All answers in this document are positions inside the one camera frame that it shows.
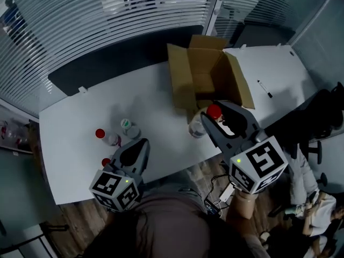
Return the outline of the black marker pen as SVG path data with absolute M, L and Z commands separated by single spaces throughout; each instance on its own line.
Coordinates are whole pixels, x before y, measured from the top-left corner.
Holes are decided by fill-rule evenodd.
M 273 95 L 271 94 L 271 92 L 267 89 L 267 87 L 260 81 L 257 80 L 258 84 L 261 86 L 261 88 L 267 93 L 267 95 L 269 96 L 269 98 L 272 98 Z

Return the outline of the white-green capped clear bottle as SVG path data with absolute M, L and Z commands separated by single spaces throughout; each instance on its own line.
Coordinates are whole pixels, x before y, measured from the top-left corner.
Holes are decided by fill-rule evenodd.
M 130 139 L 137 139 L 140 137 L 141 131 L 138 126 L 131 122 L 129 119 L 122 119 L 120 122 L 121 129 L 123 130 L 123 133 Z

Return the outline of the white horizontal blinds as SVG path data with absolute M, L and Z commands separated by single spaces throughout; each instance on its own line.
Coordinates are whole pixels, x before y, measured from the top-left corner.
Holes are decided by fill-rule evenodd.
M 63 99 L 49 75 L 99 48 L 208 24 L 216 0 L 0 0 L 0 99 L 37 116 Z
M 325 0 L 223 0 L 217 1 L 207 34 L 226 40 L 232 48 L 246 25 L 286 27 L 295 31 L 288 45 L 305 28 Z

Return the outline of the person's grey trousers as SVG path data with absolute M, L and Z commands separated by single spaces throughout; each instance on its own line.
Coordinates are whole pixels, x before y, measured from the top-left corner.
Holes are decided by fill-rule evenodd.
M 142 197 L 148 197 L 152 194 L 179 194 L 189 197 L 200 206 L 203 206 L 200 191 L 185 170 L 145 184 Z

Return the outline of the whiteboard on black stand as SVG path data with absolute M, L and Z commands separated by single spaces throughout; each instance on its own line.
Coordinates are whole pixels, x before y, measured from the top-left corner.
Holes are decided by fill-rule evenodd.
M 20 232 L 8 232 L 0 221 L 0 258 L 61 258 L 49 236 L 69 226 L 39 224 Z

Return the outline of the white table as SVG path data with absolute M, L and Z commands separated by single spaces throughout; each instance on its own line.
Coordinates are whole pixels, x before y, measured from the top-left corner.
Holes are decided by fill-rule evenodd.
M 230 49 L 250 88 L 253 115 L 267 127 L 316 92 L 306 68 L 290 46 Z M 273 95 L 269 98 L 260 80 Z M 112 78 L 86 93 L 67 97 L 39 114 L 42 156 L 56 204 L 92 198 L 89 186 L 102 160 L 115 148 L 95 136 L 98 128 L 122 133 L 120 121 L 135 122 L 150 142 L 145 182 L 196 165 L 217 154 L 209 137 L 193 138 L 186 112 L 175 109 L 166 62 Z

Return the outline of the long dark desk partition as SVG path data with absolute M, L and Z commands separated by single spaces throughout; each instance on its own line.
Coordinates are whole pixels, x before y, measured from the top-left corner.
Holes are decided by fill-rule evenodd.
M 192 25 L 147 33 L 83 55 L 49 74 L 48 78 L 67 96 L 79 87 L 94 85 L 168 60 L 167 44 L 183 48 L 191 37 L 199 35 L 203 26 Z

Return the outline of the person's mauve shirt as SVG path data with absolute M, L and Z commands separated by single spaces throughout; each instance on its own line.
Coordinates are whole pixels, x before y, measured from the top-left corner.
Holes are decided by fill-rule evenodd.
M 207 258 L 210 228 L 199 197 L 155 193 L 134 208 L 136 247 L 142 258 Z

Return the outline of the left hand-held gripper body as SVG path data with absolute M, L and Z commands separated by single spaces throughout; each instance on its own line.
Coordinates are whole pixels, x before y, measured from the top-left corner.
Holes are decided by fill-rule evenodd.
M 97 171 L 89 187 L 100 205 L 111 211 L 126 211 L 142 198 L 144 167 L 116 167 L 109 163 Z

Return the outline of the brown cardboard box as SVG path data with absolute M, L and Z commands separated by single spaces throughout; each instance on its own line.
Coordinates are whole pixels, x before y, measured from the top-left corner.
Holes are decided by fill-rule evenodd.
M 187 121 L 213 101 L 229 101 L 254 109 L 253 98 L 238 59 L 224 51 L 226 40 L 193 35 L 187 48 L 168 44 L 174 107 Z

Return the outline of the white power bank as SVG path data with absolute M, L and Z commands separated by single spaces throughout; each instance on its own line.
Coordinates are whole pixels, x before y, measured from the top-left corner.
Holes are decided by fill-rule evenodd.
M 220 201 L 226 203 L 229 197 L 232 195 L 233 191 L 234 191 L 233 185 L 228 184 L 227 187 L 223 190 L 223 192 L 219 196 Z

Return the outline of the person's right forearm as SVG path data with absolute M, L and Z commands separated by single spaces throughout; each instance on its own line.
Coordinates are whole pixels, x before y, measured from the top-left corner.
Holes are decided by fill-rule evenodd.
M 226 222 L 241 235 L 255 234 L 250 219 L 253 216 L 258 196 L 258 194 L 251 195 L 238 189 L 234 191 L 234 196 L 228 207 Z

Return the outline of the short dark desk partition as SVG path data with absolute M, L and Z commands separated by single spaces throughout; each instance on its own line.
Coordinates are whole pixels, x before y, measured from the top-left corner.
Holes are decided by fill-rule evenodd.
M 285 45 L 294 34 L 294 30 L 286 27 L 246 25 L 232 47 L 240 48 L 242 45 L 247 47 Z

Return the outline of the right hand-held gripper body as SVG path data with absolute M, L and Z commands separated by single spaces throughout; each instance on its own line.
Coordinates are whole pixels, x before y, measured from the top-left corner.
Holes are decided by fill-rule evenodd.
M 223 165 L 228 180 L 249 194 L 257 194 L 276 181 L 286 166 L 276 138 L 267 136 L 264 130 L 246 138 Z

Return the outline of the black battery pack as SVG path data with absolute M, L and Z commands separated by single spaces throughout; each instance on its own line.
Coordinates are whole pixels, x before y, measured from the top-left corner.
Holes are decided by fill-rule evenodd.
M 203 201 L 204 206 L 207 210 L 207 214 L 211 216 L 220 217 L 221 209 L 217 208 L 210 200 L 207 198 Z

